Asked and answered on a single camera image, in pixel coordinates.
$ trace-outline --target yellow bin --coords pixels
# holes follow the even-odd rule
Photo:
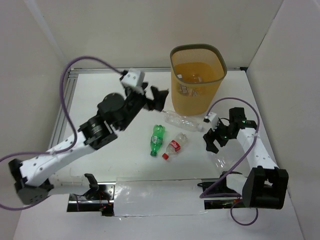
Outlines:
[[[185,116],[204,113],[227,74],[220,52],[208,44],[182,45],[170,60],[174,110]]]

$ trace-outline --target white table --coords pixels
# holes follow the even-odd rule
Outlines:
[[[119,76],[109,71],[81,73],[77,78],[70,106],[70,116],[76,126],[86,122],[96,114],[96,105],[109,93],[123,89]],[[170,73],[166,70],[147,72],[145,81],[160,90],[170,87]],[[222,82],[214,100],[222,97],[238,97],[257,107],[244,71],[229,71]],[[225,100],[213,110],[220,116],[228,117],[229,109],[245,107],[248,119],[255,119],[254,113],[241,102]],[[173,110],[171,95],[168,96],[165,110]],[[171,162],[160,156],[150,156],[150,137],[155,124],[166,127],[164,151],[166,145],[179,132],[189,138],[188,145]],[[205,131],[210,126],[204,123]],[[64,137],[71,134],[69,127]],[[164,122],[163,113],[141,110],[125,132],[118,139],[99,151],[84,156],[61,169],[61,175],[81,175],[92,173],[98,182],[106,181],[154,181],[154,180],[194,180],[219,177],[205,151],[202,139],[204,132],[187,132]],[[263,124],[260,130],[270,155],[272,149]],[[241,147],[235,141],[229,141],[220,151],[230,159],[243,155]],[[249,173],[246,162],[237,171]],[[237,225],[232,221],[228,209],[209,210],[204,214],[156,215],[146,217],[101,217],[97,212],[66,212],[68,195],[55,195],[45,202],[25,210],[14,236],[15,240],[29,239],[303,239],[295,210],[289,195],[286,196],[282,210],[259,210],[257,222],[249,227]],[[254,217],[253,209],[236,209],[235,215],[240,221],[248,222]]]

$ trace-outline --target mesh bin rim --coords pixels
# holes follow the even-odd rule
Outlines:
[[[198,83],[198,82],[187,82],[187,81],[184,81],[183,79],[180,79],[178,76],[177,76],[177,73],[176,73],[176,70],[174,68],[174,63],[172,61],[172,56],[179,52],[179,51],[183,51],[183,50],[192,50],[192,49],[207,49],[207,50],[210,50],[212,51],[216,56],[217,58],[219,59],[220,63],[221,63],[221,66],[222,66],[222,70],[223,70],[223,76],[217,80],[214,80],[214,81],[208,81],[208,82],[202,82],[202,83]],[[227,75],[227,66],[226,66],[226,63],[225,63],[225,60],[223,59],[221,53],[219,52],[219,50],[212,46],[212,45],[209,45],[209,44],[205,44],[205,43],[197,43],[197,44],[187,44],[187,45],[180,45],[180,46],[176,46],[174,49],[172,49],[172,51],[170,52],[170,62],[171,62],[171,69],[173,70],[173,73],[176,77],[176,80],[184,85],[210,85],[210,84],[213,84],[213,83],[217,83],[217,82],[220,82],[222,81],[225,76]]]

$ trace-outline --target green bottle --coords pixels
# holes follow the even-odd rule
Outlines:
[[[157,156],[157,152],[160,149],[163,139],[164,139],[164,133],[166,131],[166,128],[161,125],[154,125],[153,127],[153,134],[151,137],[151,156]]]

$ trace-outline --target white wall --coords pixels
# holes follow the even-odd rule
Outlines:
[[[319,239],[320,0],[284,0],[247,74],[304,237]]]
[[[231,68],[249,66],[283,0],[25,1],[36,2],[68,60],[94,55],[116,67],[169,67],[174,47],[207,43]]]
[[[58,112],[62,65],[22,0],[0,2],[0,157],[45,150]],[[0,166],[0,202],[21,207],[8,161]],[[12,239],[20,212],[0,209],[1,239]]]

